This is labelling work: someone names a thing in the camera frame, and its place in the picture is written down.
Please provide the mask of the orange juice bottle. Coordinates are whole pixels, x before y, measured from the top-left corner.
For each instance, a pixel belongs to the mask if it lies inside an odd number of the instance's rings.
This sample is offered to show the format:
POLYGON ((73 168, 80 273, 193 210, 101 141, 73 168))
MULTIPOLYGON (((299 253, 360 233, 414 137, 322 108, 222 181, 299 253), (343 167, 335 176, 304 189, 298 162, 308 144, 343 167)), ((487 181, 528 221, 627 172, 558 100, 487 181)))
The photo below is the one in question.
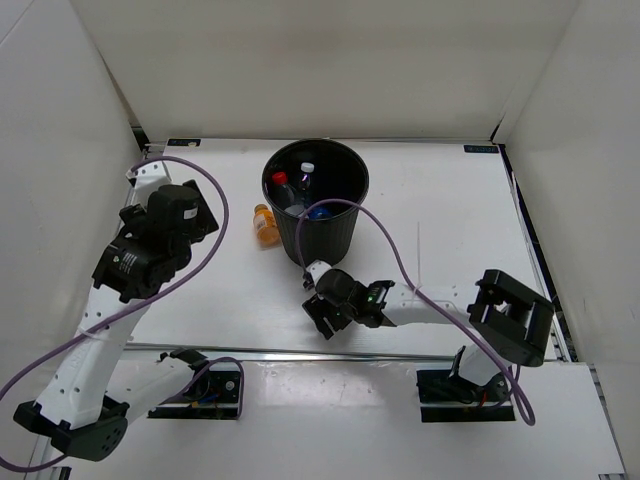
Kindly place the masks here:
POLYGON ((262 248, 275 246, 280 241, 275 216, 267 205, 258 204, 254 207, 253 227, 262 248))

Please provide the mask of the short blue-label water bottle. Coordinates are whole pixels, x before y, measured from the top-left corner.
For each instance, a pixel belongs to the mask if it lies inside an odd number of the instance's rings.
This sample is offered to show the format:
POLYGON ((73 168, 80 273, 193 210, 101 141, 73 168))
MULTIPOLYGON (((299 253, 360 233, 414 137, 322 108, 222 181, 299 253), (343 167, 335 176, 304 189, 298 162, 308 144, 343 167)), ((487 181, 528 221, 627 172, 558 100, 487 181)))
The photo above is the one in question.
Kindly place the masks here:
POLYGON ((324 206, 311 209, 307 215, 309 220, 324 220, 332 217, 332 213, 324 206))

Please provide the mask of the red label clear bottle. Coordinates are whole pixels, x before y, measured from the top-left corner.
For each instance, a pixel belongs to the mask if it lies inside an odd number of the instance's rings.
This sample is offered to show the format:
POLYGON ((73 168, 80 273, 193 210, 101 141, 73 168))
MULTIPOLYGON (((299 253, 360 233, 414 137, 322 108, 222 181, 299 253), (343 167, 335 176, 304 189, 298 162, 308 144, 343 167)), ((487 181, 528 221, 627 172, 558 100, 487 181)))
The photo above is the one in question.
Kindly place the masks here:
POLYGON ((285 213, 298 217, 304 211, 304 206, 290 185, 287 174, 279 171, 274 173, 271 178, 274 183, 273 198, 277 206, 285 213))

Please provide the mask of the tall clear blue-label bottle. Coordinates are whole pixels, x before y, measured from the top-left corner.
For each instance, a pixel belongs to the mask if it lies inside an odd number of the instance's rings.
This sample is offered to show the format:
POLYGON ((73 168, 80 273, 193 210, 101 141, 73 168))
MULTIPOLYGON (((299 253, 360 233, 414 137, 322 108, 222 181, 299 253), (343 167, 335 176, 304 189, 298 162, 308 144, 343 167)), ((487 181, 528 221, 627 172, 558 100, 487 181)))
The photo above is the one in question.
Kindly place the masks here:
POLYGON ((297 181, 297 191, 304 207, 308 207, 311 204, 311 179, 314 170, 315 165, 311 162, 303 162, 300 165, 299 178, 297 181))

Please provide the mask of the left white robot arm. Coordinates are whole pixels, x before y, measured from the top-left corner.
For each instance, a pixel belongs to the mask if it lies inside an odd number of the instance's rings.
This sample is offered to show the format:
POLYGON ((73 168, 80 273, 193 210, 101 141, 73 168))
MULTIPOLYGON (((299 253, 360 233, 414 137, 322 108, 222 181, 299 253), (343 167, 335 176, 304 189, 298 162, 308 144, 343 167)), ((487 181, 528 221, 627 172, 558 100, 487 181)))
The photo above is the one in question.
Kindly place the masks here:
POLYGON ((172 183, 169 161, 147 160, 128 173, 135 202, 120 211, 122 227, 95 267, 77 334, 42 357, 64 358, 39 396, 14 413, 63 457, 101 461, 138 417, 180 394, 198 400, 208 392, 206 360, 194 352, 164 354, 122 384, 111 380, 151 304, 202 270, 175 278, 191 262, 193 245, 228 227, 216 221, 195 181, 172 183))

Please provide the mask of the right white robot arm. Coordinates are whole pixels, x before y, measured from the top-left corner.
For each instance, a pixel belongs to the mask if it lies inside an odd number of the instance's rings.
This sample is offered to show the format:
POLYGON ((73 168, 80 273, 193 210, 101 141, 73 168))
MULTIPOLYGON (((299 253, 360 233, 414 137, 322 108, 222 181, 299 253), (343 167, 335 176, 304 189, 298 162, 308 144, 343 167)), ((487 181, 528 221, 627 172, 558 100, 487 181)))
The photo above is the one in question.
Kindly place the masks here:
POLYGON ((368 285, 324 261, 311 263, 303 285, 313 295, 303 308, 326 339, 352 323, 370 329, 409 324, 461 324, 484 343, 459 349, 451 367, 427 378, 430 402, 479 405, 499 402, 504 392, 492 390, 504 369, 542 365, 554 309, 540 294, 501 270, 485 271, 478 293, 465 309, 450 300, 425 301, 415 289, 391 280, 368 285))

